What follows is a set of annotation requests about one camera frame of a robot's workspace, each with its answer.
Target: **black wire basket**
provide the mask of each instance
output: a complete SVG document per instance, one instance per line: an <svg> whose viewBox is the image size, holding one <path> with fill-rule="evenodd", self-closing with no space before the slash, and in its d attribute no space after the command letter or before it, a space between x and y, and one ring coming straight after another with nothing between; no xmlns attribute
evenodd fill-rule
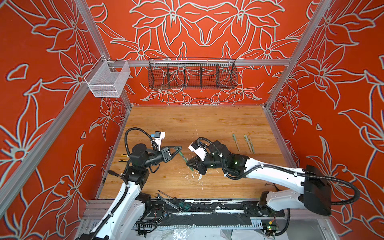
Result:
<svg viewBox="0 0 384 240"><path fill-rule="evenodd" d="M234 89L234 59L151 58L148 82L151 89Z"/></svg>

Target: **white mesh basket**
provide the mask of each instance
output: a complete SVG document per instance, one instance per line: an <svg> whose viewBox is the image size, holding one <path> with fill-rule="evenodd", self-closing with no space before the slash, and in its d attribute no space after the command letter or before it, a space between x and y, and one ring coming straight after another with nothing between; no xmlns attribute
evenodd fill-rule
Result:
<svg viewBox="0 0 384 240"><path fill-rule="evenodd" d="M88 80L88 87L95 97L99 98L118 98L127 82L131 69L128 62L125 62L120 72L111 72L108 61L99 61L101 66L95 74Z"/></svg>

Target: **wood grain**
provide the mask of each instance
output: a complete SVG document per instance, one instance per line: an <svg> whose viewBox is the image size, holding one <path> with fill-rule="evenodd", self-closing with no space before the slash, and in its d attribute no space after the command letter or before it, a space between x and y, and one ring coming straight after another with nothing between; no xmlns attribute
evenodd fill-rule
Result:
<svg viewBox="0 0 384 240"><path fill-rule="evenodd" d="M257 160L286 166L286 162L272 134L264 112L259 106L135 106L129 115L127 129L140 127L149 134L165 131L162 146L182 146L187 159L194 156L188 146L198 137L211 141L219 140L227 145L229 151L253 157ZM240 147L237 150L232 139L236 134ZM244 135L250 135L256 154L250 153ZM128 135L129 149L135 144L144 143L150 147L148 138L139 131ZM118 162L121 153L126 153L122 136L111 170L123 172L126 166ZM108 175L101 199L115 198L122 180ZM160 169L150 174L142 192L154 197L157 189L178 198L259 198L265 191L275 191L273 186L264 186L266 182L258 179L230 180L223 176L221 169L208 169L205 175L192 172L180 155L172 161L160 164Z"/></svg>

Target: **red floral backdrop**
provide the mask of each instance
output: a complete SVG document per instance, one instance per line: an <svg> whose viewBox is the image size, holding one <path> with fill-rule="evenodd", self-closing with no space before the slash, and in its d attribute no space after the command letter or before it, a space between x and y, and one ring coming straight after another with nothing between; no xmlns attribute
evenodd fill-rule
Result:
<svg viewBox="0 0 384 240"><path fill-rule="evenodd" d="M73 0L0 3L0 187L100 57ZM72 239L126 107L85 97L0 220L0 239Z"/></svg>
<svg viewBox="0 0 384 240"><path fill-rule="evenodd" d="M319 0L87 0L114 60L156 57L289 58ZM139 105L263 104L282 66L240 67L233 90L151 90L144 67L126 92Z"/></svg>
<svg viewBox="0 0 384 240"><path fill-rule="evenodd" d="M383 1L334 1L271 110L300 167L360 189L332 207L341 239L384 238L383 15ZM334 200L352 194L333 183Z"/></svg>

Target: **floral wallpaper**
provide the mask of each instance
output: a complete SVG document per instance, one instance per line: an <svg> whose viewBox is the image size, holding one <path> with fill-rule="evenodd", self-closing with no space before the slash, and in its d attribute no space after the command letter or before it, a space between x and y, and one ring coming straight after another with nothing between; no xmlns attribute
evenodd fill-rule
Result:
<svg viewBox="0 0 384 240"><path fill-rule="evenodd" d="M290 58L319 0L87 0L114 60L158 57ZM145 67L131 69L136 105L263 104L283 66L238 67L232 90L151 90Z"/></svg>
<svg viewBox="0 0 384 240"><path fill-rule="evenodd" d="M384 238L384 3L334 1L271 112L300 167L353 182L332 207L341 239ZM333 199L353 192L332 183Z"/></svg>
<svg viewBox="0 0 384 240"><path fill-rule="evenodd" d="M1 187L100 55L73 0L1 1L0 25ZM0 219L0 239L73 239L126 113L121 98L88 93Z"/></svg>

